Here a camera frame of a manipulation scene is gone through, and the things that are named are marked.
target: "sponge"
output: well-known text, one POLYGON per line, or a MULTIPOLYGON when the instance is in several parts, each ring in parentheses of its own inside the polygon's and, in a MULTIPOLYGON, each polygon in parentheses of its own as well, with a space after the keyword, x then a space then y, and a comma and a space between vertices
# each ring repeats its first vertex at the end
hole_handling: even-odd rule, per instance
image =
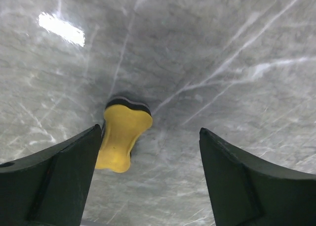
POLYGON ((103 116, 105 133, 95 168, 124 173, 130 167, 130 153, 136 140, 153 124, 149 107, 115 96, 109 100, 103 116))

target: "marble floor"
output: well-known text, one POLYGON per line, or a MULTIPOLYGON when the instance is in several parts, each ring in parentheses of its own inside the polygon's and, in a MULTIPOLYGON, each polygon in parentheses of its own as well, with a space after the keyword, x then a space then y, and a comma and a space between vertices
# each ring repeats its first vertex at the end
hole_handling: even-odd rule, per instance
POLYGON ((0 0, 0 162, 96 123, 133 91, 154 125, 83 218, 214 226, 198 132, 316 173, 316 0, 0 0))

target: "yellow sponge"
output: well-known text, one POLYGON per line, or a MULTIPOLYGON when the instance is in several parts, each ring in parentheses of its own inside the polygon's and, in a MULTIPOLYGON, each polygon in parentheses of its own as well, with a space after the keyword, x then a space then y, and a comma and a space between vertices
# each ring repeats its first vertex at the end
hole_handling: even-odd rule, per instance
POLYGON ((104 119, 105 134, 95 168, 126 172, 136 140, 153 124, 149 107, 126 97, 114 97, 105 108, 104 119))

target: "black plastic part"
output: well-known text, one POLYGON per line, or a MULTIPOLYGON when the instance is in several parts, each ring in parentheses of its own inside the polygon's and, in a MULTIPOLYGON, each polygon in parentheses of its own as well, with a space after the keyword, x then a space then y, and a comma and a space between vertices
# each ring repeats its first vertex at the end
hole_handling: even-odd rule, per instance
POLYGON ((207 129, 200 151, 217 226, 316 226, 316 176, 256 157, 207 129))
POLYGON ((79 226, 100 146, 96 125, 1 167, 0 225, 79 226))
POLYGON ((123 105, 132 110, 145 111, 149 115, 152 115, 149 106, 142 102, 134 101, 133 99, 127 98, 125 96, 113 96, 107 103, 106 108, 113 105, 123 105))

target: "gray marble surface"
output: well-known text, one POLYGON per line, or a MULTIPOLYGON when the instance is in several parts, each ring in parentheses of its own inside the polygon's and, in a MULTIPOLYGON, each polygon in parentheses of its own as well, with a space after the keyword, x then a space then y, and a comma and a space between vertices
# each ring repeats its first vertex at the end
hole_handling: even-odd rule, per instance
POLYGON ((102 123, 133 91, 154 126, 83 217, 215 225, 198 132, 316 173, 316 0, 0 0, 0 162, 102 123))

